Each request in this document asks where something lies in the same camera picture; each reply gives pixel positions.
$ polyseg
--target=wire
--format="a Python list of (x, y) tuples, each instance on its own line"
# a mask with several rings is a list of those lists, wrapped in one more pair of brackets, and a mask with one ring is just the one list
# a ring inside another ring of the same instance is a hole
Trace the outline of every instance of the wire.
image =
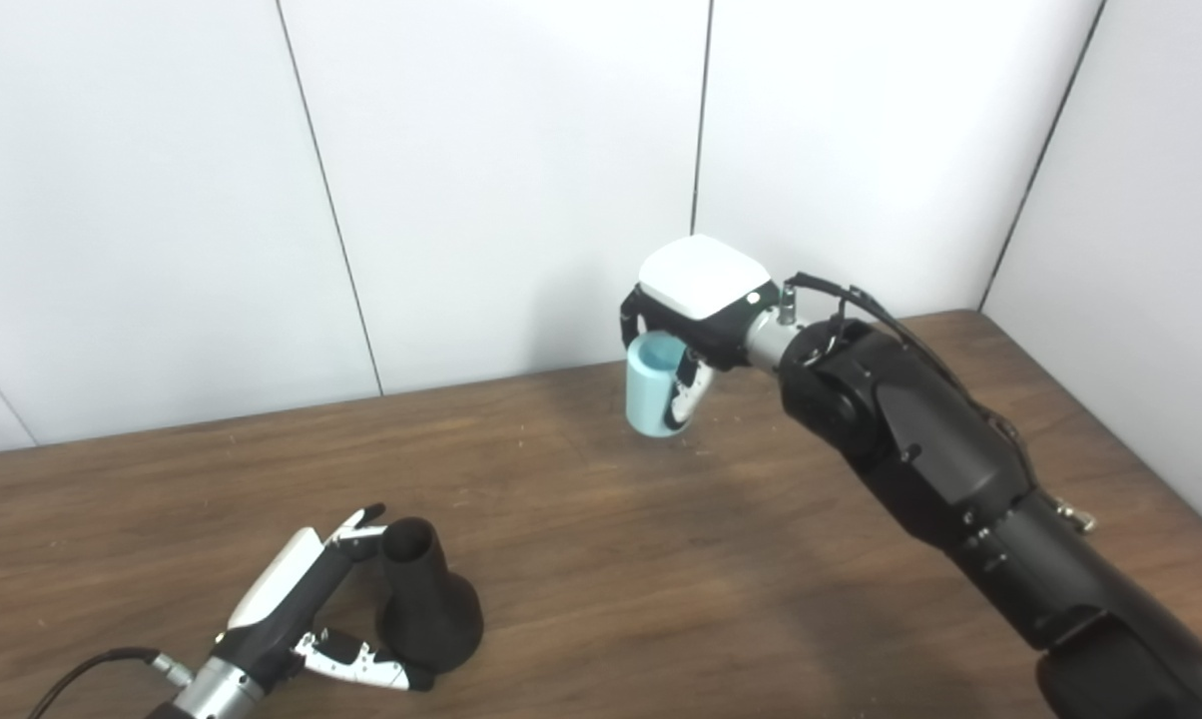
[(59, 693), (64, 691), (67, 684), (73, 683), (73, 679), (81, 677), (87, 672), (87, 670), (93, 669), (93, 666), (99, 666), (107, 661), (119, 661), (123, 659), (138, 659), (144, 661), (144, 664), (153, 664), (154, 659), (162, 654), (157, 649), (149, 649), (149, 647), (143, 646), (123, 646), (118, 649), (109, 649), (103, 654), (96, 654), (95, 656), (87, 659), (84, 662), (78, 664), (70, 673), (64, 675), (59, 682), (55, 682), (54, 687), (46, 693), (38, 706), (34, 706), (34, 709), (29, 713), (29, 719), (40, 719), (42, 714), (46, 713), (46, 707), (50, 706), (50, 702), (55, 701)]

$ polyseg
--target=connector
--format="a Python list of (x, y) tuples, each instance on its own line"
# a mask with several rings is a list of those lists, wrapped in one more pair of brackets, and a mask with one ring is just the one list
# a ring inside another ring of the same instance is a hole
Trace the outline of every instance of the connector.
[(149, 666), (156, 669), (162, 677), (167, 678), (167, 682), (171, 682), (174, 687), (180, 688), (180, 690), (182, 688), (189, 687), (189, 684), (194, 681), (194, 672), (191, 672), (191, 669), (188, 669), (185, 665), (173, 660), (166, 654), (159, 654), (153, 661), (149, 662)]

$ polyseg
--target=black vase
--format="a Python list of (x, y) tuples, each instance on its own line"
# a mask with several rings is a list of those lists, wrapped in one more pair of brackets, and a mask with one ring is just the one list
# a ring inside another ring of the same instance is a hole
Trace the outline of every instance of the black vase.
[(391, 523), (380, 559), (392, 587), (379, 622), (383, 646), (395, 659), (434, 675), (468, 661), (486, 620), (472, 584), (446, 568), (433, 524), (418, 517)]

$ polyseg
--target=blue cup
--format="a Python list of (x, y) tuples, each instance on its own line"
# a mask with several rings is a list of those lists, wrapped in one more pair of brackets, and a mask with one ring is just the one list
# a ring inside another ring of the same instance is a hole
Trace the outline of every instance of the blue cup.
[(645, 436), (673, 436), (664, 416), (673, 397), (685, 343), (665, 332), (643, 333), (627, 346), (627, 423)]

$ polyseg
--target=wood grain surface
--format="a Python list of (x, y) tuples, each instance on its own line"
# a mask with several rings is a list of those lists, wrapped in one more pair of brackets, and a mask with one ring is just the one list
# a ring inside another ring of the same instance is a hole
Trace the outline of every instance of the wood grain surface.
[[(1028, 438), (1093, 542), (1202, 634), (1202, 521), (988, 320), (909, 322)], [(1035, 655), (734, 372), (684, 435), (623, 417), (621, 364), (0, 454), (0, 718), (112, 646), (204, 660), (297, 528), (359, 505), (436, 524), (486, 642), (432, 693), (297, 678), (256, 717), (1048, 717)], [(373, 636), (356, 570), (322, 620)], [(48, 718), (139, 718), (147, 669)]]

